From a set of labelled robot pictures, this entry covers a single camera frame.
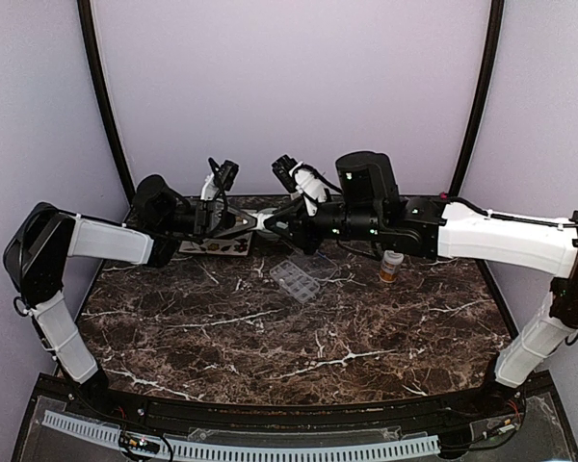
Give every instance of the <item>plastic container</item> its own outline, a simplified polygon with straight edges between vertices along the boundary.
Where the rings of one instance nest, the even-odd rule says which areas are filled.
[[[381,260],[379,279],[383,282],[394,282],[398,276],[398,271],[401,270],[401,264],[404,259],[405,255],[402,253],[385,250],[383,259]]]

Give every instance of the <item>cable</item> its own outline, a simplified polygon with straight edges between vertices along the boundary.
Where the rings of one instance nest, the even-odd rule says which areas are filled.
[[[472,440],[468,443],[464,443],[461,445],[443,445],[443,444],[441,444],[441,448],[442,449],[448,449],[450,451],[462,451],[462,450],[482,451],[482,450],[498,449],[498,448],[501,448],[502,446],[506,445],[509,441],[512,440],[512,438],[516,435],[516,433],[518,433],[518,431],[520,431],[520,428],[522,428],[522,424],[524,422],[524,417],[525,417],[525,414],[527,411],[527,401],[526,401],[525,387],[524,386],[520,390],[520,398],[521,398],[521,401],[523,403],[522,404],[522,413],[520,413],[517,404],[513,400],[509,399],[507,401],[507,404],[514,412],[514,418],[516,419],[517,424],[515,425],[515,429],[513,430],[512,434],[508,438],[506,438],[505,440],[497,443],[496,445],[492,445],[492,446],[483,446],[483,447],[478,447],[478,448],[471,448],[473,445],[476,445],[477,443],[482,443],[483,441],[486,441],[490,438],[500,436],[499,434],[496,434],[496,433],[491,434],[490,436],[488,436],[487,433],[482,433],[480,436],[478,436],[477,438],[475,438],[474,440]],[[503,424],[499,424],[498,426],[492,428],[488,432],[489,433],[491,433],[493,431],[498,432],[499,429],[504,428],[508,424],[509,423],[505,423],[505,421],[503,421]]]
[[[227,200],[227,194],[224,190],[223,182],[221,181],[221,178],[219,177],[219,170],[221,169],[221,166],[219,166],[217,164],[217,162],[214,159],[212,159],[211,157],[208,158],[208,164],[210,165],[210,168],[212,168],[212,174],[214,175],[214,184],[219,189],[214,196],[214,200],[217,199],[219,194],[221,195],[221,198],[223,200],[223,210],[221,211],[221,219],[219,219],[219,221],[216,223],[214,228],[212,228],[204,236],[201,237],[202,239],[211,238],[214,236],[214,233],[224,223],[224,219],[226,218],[227,209],[229,208],[229,201]]]
[[[77,384],[75,383],[75,381],[72,379],[72,377],[70,375],[68,375],[68,372],[66,372],[64,366],[62,365],[62,362],[58,359],[55,358],[56,363],[58,364],[58,367],[60,368],[60,370],[62,371],[63,376],[65,377],[66,382],[70,385],[70,387],[72,388],[73,392],[75,393],[75,395],[77,395],[77,397],[79,398],[79,400],[91,411],[93,411],[93,413],[99,415],[100,417],[102,417],[105,420],[109,420],[109,421],[115,421],[115,422],[120,422],[120,428],[121,431],[125,431],[126,425],[132,425],[132,426],[136,426],[142,430],[145,430],[149,433],[151,433],[154,436],[157,436],[158,438],[161,439],[161,441],[163,443],[165,443],[165,446],[167,447],[167,451],[170,454],[170,458],[169,458],[169,462],[173,462],[173,448],[171,447],[170,442],[167,440],[167,438],[165,437],[165,435],[163,435],[162,433],[160,433],[158,430],[155,430],[153,428],[150,428],[149,426],[143,424],[143,423],[139,423],[139,422],[133,422],[133,421],[127,421],[126,419],[121,419],[119,417],[114,417],[114,416],[110,416],[109,414],[105,414],[102,411],[99,411],[98,409],[96,409],[94,406],[92,406],[88,400],[86,398],[84,398],[84,396],[81,394],[79,387],[77,386]]]
[[[562,228],[576,228],[576,229],[578,229],[578,223],[557,223],[554,221],[545,221],[543,219],[516,217],[514,215],[506,215],[506,214],[499,214],[499,213],[490,214],[488,211],[478,207],[477,205],[475,205],[474,203],[468,201],[467,199],[465,199],[463,197],[452,196],[452,197],[447,197],[447,200],[449,202],[458,202],[459,204],[462,204],[462,205],[468,207],[473,212],[475,212],[478,215],[481,215],[482,217],[500,219],[503,221],[515,221],[515,222],[519,222],[519,223],[536,224],[539,226],[549,226],[552,228],[558,228],[561,226]]]
[[[319,173],[319,170],[317,170],[317,168],[310,166],[308,164],[302,164],[300,166],[297,166],[296,168],[294,168],[293,173],[291,174],[291,176],[293,177],[293,180],[296,181],[296,173],[298,173],[298,171],[300,170],[308,170],[310,173],[313,174],[313,176],[315,178],[317,178],[318,180],[320,180],[324,185],[326,185],[328,188],[330,188],[333,191],[336,191],[337,193],[342,194],[343,191],[338,188],[336,185],[334,185],[333,183],[330,183],[330,181],[321,173]]]
[[[338,245],[340,248],[342,248],[343,250],[345,250],[349,253],[353,253],[353,255],[368,258],[370,260],[375,260],[376,262],[379,262],[381,260],[381,258],[377,257],[377,255],[374,255],[372,253],[362,252],[361,250],[357,250],[356,248],[348,247],[346,245],[341,244],[340,241],[336,241],[336,245]]]
[[[565,344],[568,347],[571,347],[572,345],[574,345],[576,342],[578,342],[578,332],[576,333],[576,336],[573,338],[573,340],[569,340],[569,337],[565,338]]]

